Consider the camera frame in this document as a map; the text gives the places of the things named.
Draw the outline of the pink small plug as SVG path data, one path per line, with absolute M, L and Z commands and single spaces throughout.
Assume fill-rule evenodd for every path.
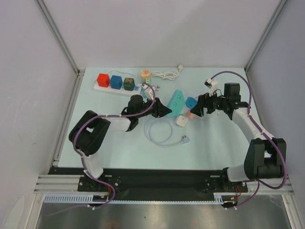
M 194 119 L 194 114 L 191 112 L 191 110 L 188 110 L 188 112 L 186 113 L 186 117 L 189 119 Z

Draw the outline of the blue square adapter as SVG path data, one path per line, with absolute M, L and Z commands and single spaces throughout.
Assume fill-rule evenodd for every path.
M 193 97 L 188 97 L 185 101 L 185 104 L 187 108 L 193 109 L 197 104 L 197 100 Z

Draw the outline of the teal triangular power strip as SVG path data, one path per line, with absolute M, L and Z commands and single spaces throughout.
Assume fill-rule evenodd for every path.
M 181 90 L 175 90 L 167 107 L 171 110 L 167 117 L 178 116 L 185 107 L 185 99 Z

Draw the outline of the white square adapter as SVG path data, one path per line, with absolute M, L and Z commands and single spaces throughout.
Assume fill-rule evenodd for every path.
M 175 123 L 180 127 L 185 127 L 188 123 L 188 118 L 186 116 L 179 115 L 176 118 Z

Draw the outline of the white power strip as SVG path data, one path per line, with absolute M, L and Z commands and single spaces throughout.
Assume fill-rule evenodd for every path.
M 116 94 L 116 95 L 122 95 L 122 96 L 131 97 L 131 96 L 136 95 L 136 94 L 141 94 L 142 86 L 141 85 L 140 86 L 136 86 L 136 87 L 134 87 L 134 89 L 132 91 L 128 91 L 128 90 L 125 90 L 123 86 L 121 87 L 121 89 L 113 89 L 110 86 L 108 86 L 108 87 L 100 87 L 98 85 L 98 83 L 95 81 L 93 89 L 95 91 L 98 91 L 98 92 L 103 92 L 103 93 L 108 93 L 108 94 Z

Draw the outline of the round light blue socket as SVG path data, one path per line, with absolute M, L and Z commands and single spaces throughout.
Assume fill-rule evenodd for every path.
M 174 127 L 169 119 L 150 121 L 144 127 L 147 140 L 161 148 L 172 148 L 189 143 L 188 136 L 183 135 L 179 140 L 173 140 Z

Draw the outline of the dark green cube adapter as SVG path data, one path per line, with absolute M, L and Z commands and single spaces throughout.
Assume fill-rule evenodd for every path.
M 133 78 L 125 77 L 123 81 L 123 87 L 126 91 L 133 91 L 135 88 L 135 81 Z

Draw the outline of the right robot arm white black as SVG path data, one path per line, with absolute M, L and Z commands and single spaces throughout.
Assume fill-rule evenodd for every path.
M 250 104 L 241 100 L 238 83 L 225 83 L 223 95 L 216 93 L 217 81 L 208 79 L 204 84 L 210 91 L 198 96 L 191 113 L 202 117 L 223 111 L 249 142 L 244 163 L 225 168 L 226 176 L 220 179 L 220 187 L 224 191 L 232 191 L 237 182 L 257 181 L 270 189 L 281 189 L 287 181 L 285 140 L 274 137 L 256 122 L 250 112 Z

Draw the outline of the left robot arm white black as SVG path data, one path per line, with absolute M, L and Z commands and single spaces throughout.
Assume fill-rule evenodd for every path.
M 69 141 L 81 157 L 84 173 L 89 177 L 88 185 L 95 191 L 104 188 L 105 179 L 101 177 L 103 167 L 98 158 L 100 149 L 107 132 L 133 130 L 139 118 L 151 115 L 161 118 L 172 110 L 163 105 L 158 97 L 144 101 L 141 95 L 131 96 L 128 105 L 120 115 L 98 115 L 88 110 L 69 133 Z

